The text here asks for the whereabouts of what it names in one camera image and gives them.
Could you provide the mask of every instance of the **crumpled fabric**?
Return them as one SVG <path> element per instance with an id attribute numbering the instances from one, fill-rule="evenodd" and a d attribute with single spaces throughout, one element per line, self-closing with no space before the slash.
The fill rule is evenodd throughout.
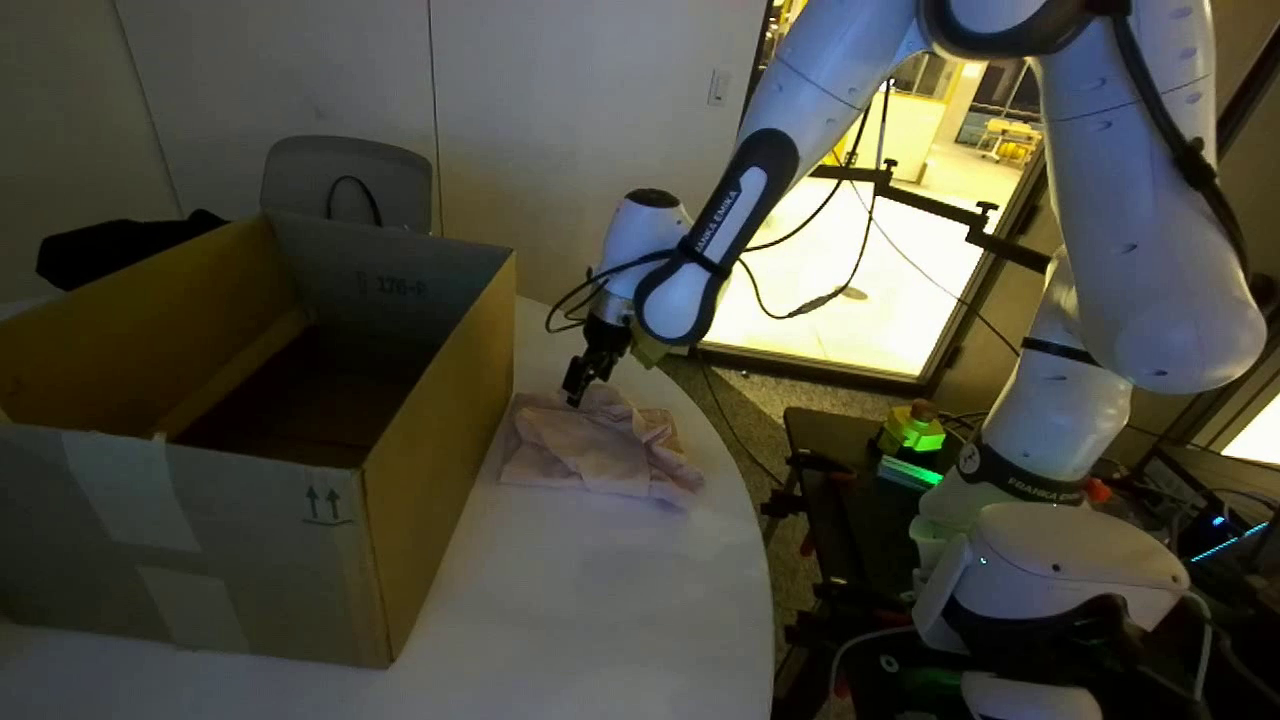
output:
<path id="1" fill-rule="evenodd" d="M 586 389 L 581 407 L 516 393 L 500 483 L 582 488 L 689 509 L 703 474 L 685 457 L 667 410 L 637 410 L 612 386 Z"/>

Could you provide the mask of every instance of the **yellow object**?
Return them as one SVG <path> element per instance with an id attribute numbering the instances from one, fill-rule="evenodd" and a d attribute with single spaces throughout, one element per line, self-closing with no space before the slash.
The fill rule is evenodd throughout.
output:
<path id="1" fill-rule="evenodd" d="M 877 446 L 881 452 L 893 455 L 906 447 L 916 452 L 934 452 L 942 448 L 946 430 L 938 421 L 938 410 L 928 400 L 916 400 L 888 411 Z"/>

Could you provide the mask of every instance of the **green light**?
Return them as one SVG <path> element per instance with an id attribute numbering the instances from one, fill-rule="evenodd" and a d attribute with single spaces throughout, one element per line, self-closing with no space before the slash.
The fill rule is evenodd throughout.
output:
<path id="1" fill-rule="evenodd" d="M 888 479 L 895 479 L 895 480 L 901 480 L 904 479 L 902 475 L 906 475 L 929 487 L 933 487 L 942 482 L 942 475 L 934 473 L 933 470 L 927 470 L 924 468 L 920 468 L 919 465 L 911 465 L 910 462 L 904 462 L 897 457 L 890 457 L 888 455 L 881 457 L 879 474 L 888 477 Z"/>

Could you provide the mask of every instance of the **floor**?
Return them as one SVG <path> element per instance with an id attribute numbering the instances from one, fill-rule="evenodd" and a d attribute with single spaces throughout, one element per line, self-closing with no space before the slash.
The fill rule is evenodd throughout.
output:
<path id="1" fill-rule="evenodd" d="M 1021 170 L 980 155 L 969 146 L 934 145 L 923 183 L 895 184 L 963 208 L 973 209 L 978 200 L 1004 205 Z M 799 225 L 835 182 L 800 181 L 765 219 L 758 242 Z M 845 283 L 859 254 L 870 197 L 869 184 L 842 183 L 827 208 L 794 238 L 744 255 L 772 313 L 786 314 Z M 760 311 L 750 278 L 737 270 L 726 283 L 707 341 L 916 378 L 955 307 L 947 292 L 964 291 L 982 251 L 963 241 L 965 225 L 906 205 L 877 200 L 874 217 L 879 227 L 872 227 L 850 290 L 813 313 L 774 320 Z M 902 255 L 946 291 L 922 277 Z"/>
<path id="2" fill-rule="evenodd" d="M 716 406 L 709 392 L 708 380 L 714 387 L 714 397 L 719 400 L 724 413 L 733 418 L 733 430 L 737 432 L 739 438 L 751 447 L 769 471 L 783 479 L 787 471 L 783 462 L 787 455 L 786 433 L 782 428 L 782 411 L 785 409 L 804 406 L 860 418 L 883 418 L 891 406 L 908 402 L 908 398 L 901 397 L 754 373 L 748 374 L 723 368 L 707 368 L 698 360 L 677 355 L 668 355 L 658 366 L 694 400 L 724 439 L 730 455 L 733 456 L 742 471 L 746 491 L 756 509 L 759 509 L 760 502 L 768 500 L 769 492 L 774 487 L 773 480 L 751 461 L 742 443 L 735 439 L 730 432 L 724 415 Z M 781 660 L 786 652 L 782 628 L 795 621 L 797 611 L 813 607 L 812 587 L 820 579 L 817 561 L 799 553 L 800 543 L 808 529 L 809 523 L 805 518 L 788 518 L 778 525 L 773 541 L 765 550 L 769 579 L 773 585 L 776 660 Z M 837 705 L 842 707 L 833 708 L 833 717 L 851 717 L 847 703 Z"/>

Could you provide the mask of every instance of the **chair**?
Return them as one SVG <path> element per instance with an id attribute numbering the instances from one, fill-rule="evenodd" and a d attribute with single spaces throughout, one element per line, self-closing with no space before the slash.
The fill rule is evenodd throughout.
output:
<path id="1" fill-rule="evenodd" d="M 285 137 L 266 154 L 259 202 L 264 210 L 429 233 L 431 163 L 353 137 Z"/>

